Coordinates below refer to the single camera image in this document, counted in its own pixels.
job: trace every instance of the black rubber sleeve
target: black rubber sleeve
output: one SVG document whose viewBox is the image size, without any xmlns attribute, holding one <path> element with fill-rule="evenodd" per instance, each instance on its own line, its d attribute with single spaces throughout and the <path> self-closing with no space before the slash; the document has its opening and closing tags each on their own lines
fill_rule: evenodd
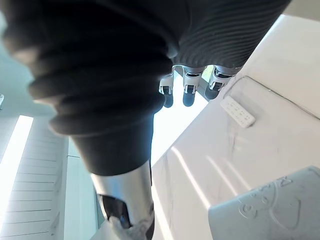
<svg viewBox="0 0 320 240">
<path fill-rule="evenodd" d="M 113 176 L 151 157 L 167 44 L 133 21 L 88 3 L 1 1 L 4 42 L 35 76 L 29 92 L 51 104 L 52 129 L 72 137 L 86 168 Z"/>
</svg>

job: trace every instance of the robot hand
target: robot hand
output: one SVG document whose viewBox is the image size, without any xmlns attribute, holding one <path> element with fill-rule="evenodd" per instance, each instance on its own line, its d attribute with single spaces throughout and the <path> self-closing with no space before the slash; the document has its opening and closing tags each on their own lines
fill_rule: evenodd
<svg viewBox="0 0 320 240">
<path fill-rule="evenodd" d="M 216 67 L 214 98 L 289 2 L 0 1 L 6 48 L 31 70 L 33 99 L 56 110 L 51 128 L 71 136 L 120 238 L 153 236 L 153 120 L 172 105 L 172 67 L 187 66 L 186 106 L 205 66 L 229 69 Z"/>
</svg>

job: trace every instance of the silver metal joint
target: silver metal joint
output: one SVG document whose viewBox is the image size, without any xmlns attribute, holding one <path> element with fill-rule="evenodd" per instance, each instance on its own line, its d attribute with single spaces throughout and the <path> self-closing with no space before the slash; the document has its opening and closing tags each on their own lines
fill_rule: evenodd
<svg viewBox="0 0 320 240">
<path fill-rule="evenodd" d="M 183 69 L 183 87 L 185 94 L 195 94 L 197 88 L 199 86 L 200 80 L 202 79 L 202 73 L 204 71 L 204 67 L 202 68 L 191 68 L 184 67 Z"/>
<path fill-rule="evenodd" d="M 209 89 L 220 91 L 235 74 L 225 74 L 214 66 L 209 80 Z"/>
<path fill-rule="evenodd" d="M 113 176 L 91 173 L 104 218 L 121 240 L 144 240 L 155 220 L 150 161 Z"/>
<path fill-rule="evenodd" d="M 159 83 L 159 93 L 172 94 L 174 91 L 174 72 L 163 77 Z"/>
</svg>

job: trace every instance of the white plastic object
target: white plastic object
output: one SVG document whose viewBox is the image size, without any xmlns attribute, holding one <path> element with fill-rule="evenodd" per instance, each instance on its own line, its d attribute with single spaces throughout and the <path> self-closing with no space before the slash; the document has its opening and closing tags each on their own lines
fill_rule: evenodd
<svg viewBox="0 0 320 240">
<path fill-rule="evenodd" d="M 209 209 L 214 240 L 319 240 L 320 169 L 310 166 Z"/>
<path fill-rule="evenodd" d="M 254 116 L 230 96 L 226 96 L 220 105 L 242 128 L 247 128 L 256 121 Z"/>
</svg>

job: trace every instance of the white remote control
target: white remote control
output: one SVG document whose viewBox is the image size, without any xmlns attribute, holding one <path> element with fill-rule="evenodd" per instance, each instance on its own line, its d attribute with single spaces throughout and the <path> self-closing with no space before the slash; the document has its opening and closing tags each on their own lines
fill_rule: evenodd
<svg viewBox="0 0 320 240">
<path fill-rule="evenodd" d="M 220 105 L 242 128 L 247 128 L 256 121 L 254 116 L 230 96 L 225 97 Z"/>
</svg>

